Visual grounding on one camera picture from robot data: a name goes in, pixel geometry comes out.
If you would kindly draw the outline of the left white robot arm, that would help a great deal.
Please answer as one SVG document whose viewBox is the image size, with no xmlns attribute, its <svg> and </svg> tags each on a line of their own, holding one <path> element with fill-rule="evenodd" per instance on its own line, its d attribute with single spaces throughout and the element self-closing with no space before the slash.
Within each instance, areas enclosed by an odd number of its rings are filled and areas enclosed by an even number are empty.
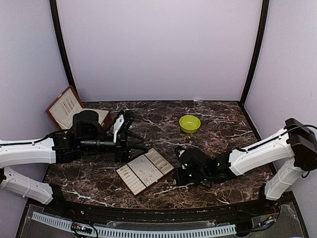
<svg viewBox="0 0 317 238">
<path fill-rule="evenodd" d="M 92 110 L 73 116 L 69 129 L 54 131 L 37 140 L 1 141 L 0 187 L 51 207 L 66 216 L 70 206 L 60 186 L 42 183 L 17 173 L 11 167 L 27 164 L 65 164 L 84 156 L 112 153 L 115 162 L 129 162 L 149 151 L 144 140 L 130 131 L 135 115 L 120 111 L 107 127 Z"/>
</svg>

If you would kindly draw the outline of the beige jewelry tray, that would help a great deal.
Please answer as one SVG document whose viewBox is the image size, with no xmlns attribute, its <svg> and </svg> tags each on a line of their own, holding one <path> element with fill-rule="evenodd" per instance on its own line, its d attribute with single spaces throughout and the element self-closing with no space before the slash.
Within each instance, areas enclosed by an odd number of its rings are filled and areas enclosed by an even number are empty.
<svg viewBox="0 0 317 238">
<path fill-rule="evenodd" d="M 137 197 L 173 173 L 174 170 L 174 166 L 152 148 L 148 153 L 117 169 L 116 173 L 129 191 Z"/>
</svg>

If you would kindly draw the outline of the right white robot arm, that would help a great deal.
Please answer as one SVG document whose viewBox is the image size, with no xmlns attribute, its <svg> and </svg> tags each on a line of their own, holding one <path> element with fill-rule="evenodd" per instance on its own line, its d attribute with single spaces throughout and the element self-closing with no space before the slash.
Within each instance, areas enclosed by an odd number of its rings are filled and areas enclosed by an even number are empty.
<svg viewBox="0 0 317 238">
<path fill-rule="evenodd" d="M 223 183 L 257 167 L 285 160 L 274 177 L 263 185 L 253 211 L 263 215 L 294 182 L 317 168 L 316 126 L 287 119 L 272 136 L 244 148 L 210 157 L 198 148 L 175 148 L 181 166 L 173 174 L 177 186 L 189 183 Z"/>
</svg>

